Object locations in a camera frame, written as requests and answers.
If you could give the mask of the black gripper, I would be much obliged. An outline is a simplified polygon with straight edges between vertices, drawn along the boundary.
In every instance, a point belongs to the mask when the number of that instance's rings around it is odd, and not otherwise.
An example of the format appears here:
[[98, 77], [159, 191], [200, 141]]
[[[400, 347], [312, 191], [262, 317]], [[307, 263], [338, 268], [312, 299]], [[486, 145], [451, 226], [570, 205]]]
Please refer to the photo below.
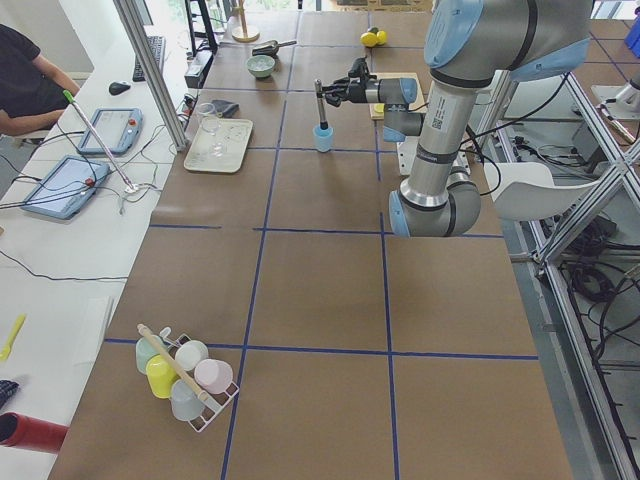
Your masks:
[[331, 106], [340, 106], [344, 101], [362, 104], [367, 103], [367, 81], [343, 77], [322, 87], [324, 98]]

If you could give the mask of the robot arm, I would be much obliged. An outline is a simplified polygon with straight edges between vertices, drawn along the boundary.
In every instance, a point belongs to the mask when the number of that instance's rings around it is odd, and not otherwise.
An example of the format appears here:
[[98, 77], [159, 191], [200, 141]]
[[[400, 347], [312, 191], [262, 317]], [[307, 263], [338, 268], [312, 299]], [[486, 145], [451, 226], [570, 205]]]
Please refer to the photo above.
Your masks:
[[480, 193], [454, 162], [480, 89], [498, 70], [525, 82], [577, 68], [587, 57], [592, 9], [590, 1], [439, 2], [424, 46], [432, 78], [425, 114], [409, 110], [414, 79], [378, 79], [363, 58], [323, 87], [333, 106], [383, 104], [386, 141], [418, 139], [409, 176], [389, 195], [395, 235], [456, 236], [475, 224]]

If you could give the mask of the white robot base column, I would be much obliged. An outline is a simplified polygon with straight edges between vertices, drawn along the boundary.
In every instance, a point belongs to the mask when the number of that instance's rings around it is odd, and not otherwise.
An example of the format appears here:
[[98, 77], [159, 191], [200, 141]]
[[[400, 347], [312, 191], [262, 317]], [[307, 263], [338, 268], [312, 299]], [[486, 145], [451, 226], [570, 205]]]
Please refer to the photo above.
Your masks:
[[[491, 84], [479, 91], [470, 118], [470, 128], [476, 135], [490, 129], [491, 119], [497, 116], [500, 109], [506, 108], [508, 101], [505, 100], [505, 95], [511, 85], [511, 73], [499, 70], [494, 75]], [[476, 163], [478, 159], [473, 142], [466, 142], [466, 140], [467, 134], [464, 134], [464, 145], [458, 151], [454, 165], [463, 167], [470, 174], [470, 164]], [[411, 172], [417, 144], [418, 136], [407, 136], [404, 141], [396, 143], [401, 177], [406, 177]]]

